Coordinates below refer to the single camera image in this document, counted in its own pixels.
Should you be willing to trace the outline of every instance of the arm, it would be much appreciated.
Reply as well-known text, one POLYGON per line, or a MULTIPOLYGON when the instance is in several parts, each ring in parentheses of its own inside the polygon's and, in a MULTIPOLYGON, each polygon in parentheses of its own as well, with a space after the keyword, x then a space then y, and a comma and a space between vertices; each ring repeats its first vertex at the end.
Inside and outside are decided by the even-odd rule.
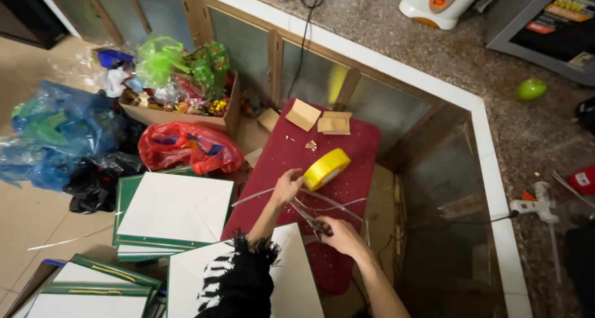
POLYGON ((326 223, 333 233, 331 237, 322 234, 323 243, 335 247, 340 253, 351 256, 357 263, 375 318, 409 318, 407 309, 378 265, 374 253, 364 244, 353 226, 344 220, 327 216, 316 219, 326 223))
POLYGON ((293 200, 303 184, 302 176, 292 181, 292 177, 300 171, 301 169, 299 168, 290 169, 279 178, 277 185, 275 185, 275 190, 272 192, 271 199, 262 210, 260 217, 258 217, 257 222, 248 234, 248 242, 250 244, 257 242, 259 239, 270 238, 272 236, 272 230, 275 228, 275 223, 277 223, 277 218, 281 210, 285 204, 293 200))

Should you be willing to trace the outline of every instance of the red plastic bag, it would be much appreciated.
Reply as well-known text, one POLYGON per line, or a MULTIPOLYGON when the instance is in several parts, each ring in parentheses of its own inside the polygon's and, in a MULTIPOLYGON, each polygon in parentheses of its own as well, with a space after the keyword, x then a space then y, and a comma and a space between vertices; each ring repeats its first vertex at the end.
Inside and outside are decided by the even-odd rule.
POLYGON ((140 136, 140 158, 151 170, 190 165, 197 174, 234 172, 244 155, 231 138, 199 124, 151 124, 140 136))

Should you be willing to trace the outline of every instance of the black and white fuzzy sleeve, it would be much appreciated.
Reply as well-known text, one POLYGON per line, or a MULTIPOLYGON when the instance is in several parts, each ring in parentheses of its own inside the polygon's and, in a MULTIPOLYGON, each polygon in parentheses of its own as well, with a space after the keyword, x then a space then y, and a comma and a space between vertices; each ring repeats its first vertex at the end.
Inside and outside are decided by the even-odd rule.
POLYGON ((270 317, 274 284, 269 270, 277 261, 279 246, 267 239, 249 245, 242 233, 229 245, 234 252, 205 267, 196 318, 270 317))

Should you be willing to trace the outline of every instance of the red cloth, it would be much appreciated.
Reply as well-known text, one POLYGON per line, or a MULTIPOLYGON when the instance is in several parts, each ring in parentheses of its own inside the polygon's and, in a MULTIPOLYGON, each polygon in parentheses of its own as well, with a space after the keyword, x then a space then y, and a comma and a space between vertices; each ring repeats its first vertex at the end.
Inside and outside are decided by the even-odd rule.
MULTIPOLYGON (((293 102, 294 99, 290 99, 283 108, 279 121, 277 121, 273 129, 257 166, 242 191, 240 199, 275 187, 277 179, 289 169, 302 168, 305 172, 316 160, 335 148, 342 148, 351 159, 351 163, 339 176, 316 192, 340 204, 368 197, 376 152, 380 143, 378 128, 372 124, 351 119, 351 135, 349 136, 324 135, 317 132, 316 125, 309 132, 306 132, 285 118, 287 112, 292 108, 293 102), (306 143, 310 140, 314 140, 318 145, 315 152, 305 148, 306 143)), ((270 197, 271 193, 263 194, 236 206, 223 230, 221 240, 233 237, 234 231, 238 228, 243 231, 252 229, 270 197)), ((299 193, 297 197, 310 208, 332 207, 328 202, 311 197, 306 193, 299 193)), ((365 206, 366 201, 360 201, 350 204, 347 208, 363 217, 365 206)), ((362 223, 359 220, 339 209, 329 211, 306 210, 306 212, 313 217, 327 215, 345 219, 352 223, 358 232, 362 228, 362 223)), ((294 222, 299 223, 303 236, 313 234, 308 223, 287 204, 277 220, 277 226, 294 222)), ((314 279, 321 291, 327 291, 333 295, 339 295, 347 291, 353 271, 353 259, 320 242, 306 245, 306 252, 314 273, 314 279)))

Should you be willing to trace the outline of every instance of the yellow ribbon roll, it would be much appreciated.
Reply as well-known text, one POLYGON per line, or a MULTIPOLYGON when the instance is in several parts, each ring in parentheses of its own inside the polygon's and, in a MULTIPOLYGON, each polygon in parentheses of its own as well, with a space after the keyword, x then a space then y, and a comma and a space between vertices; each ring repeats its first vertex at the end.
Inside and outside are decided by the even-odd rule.
POLYGON ((341 173, 350 162, 351 159, 340 148, 335 148, 323 155, 303 175, 308 189, 316 191, 327 184, 328 181, 341 173))

